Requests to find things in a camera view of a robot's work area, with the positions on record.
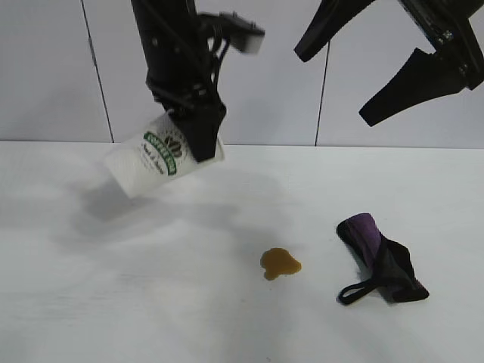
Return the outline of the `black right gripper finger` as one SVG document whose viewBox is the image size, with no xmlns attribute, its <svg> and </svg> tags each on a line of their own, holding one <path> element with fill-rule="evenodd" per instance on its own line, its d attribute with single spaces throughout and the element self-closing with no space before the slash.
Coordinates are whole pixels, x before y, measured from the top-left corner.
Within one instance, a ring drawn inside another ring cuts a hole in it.
<svg viewBox="0 0 484 363">
<path fill-rule="evenodd" d="M 302 62 L 310 61 L 354 17 L 373 0 L 321 1 L 294 52 Z"/>
</svg>

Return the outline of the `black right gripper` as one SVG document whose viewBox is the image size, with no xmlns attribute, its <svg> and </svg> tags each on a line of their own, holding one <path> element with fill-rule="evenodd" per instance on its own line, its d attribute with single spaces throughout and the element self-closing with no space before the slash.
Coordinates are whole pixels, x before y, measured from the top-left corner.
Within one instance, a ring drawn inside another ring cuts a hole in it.
<svg viewBox="0 0 484 363">
<path fill-rule="evenodd" d="M 483 53 L 470 24 L 482 1 L 400 4 L 435 52 L 414 49 L 397 74 L 360 109 L 370 127 L 418 104 L 483 83 Z"/>
</svg>

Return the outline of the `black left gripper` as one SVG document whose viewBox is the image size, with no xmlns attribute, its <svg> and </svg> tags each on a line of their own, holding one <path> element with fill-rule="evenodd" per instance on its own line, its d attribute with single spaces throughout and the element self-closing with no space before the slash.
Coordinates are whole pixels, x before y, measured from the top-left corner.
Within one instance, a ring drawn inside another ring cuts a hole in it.
<svg viewBox="0 0 484 363">
<path fill-rule="evenodd" d="M 227 113 L 218 92 L 219 74 L 220 70 L 210 70 L 209 82 L 197 77 L 157 79 L 150 70 L 146 75 L 154 100 L 172 114 L 198 163 L 215 156 L 219 128 Z"/>
</svg>

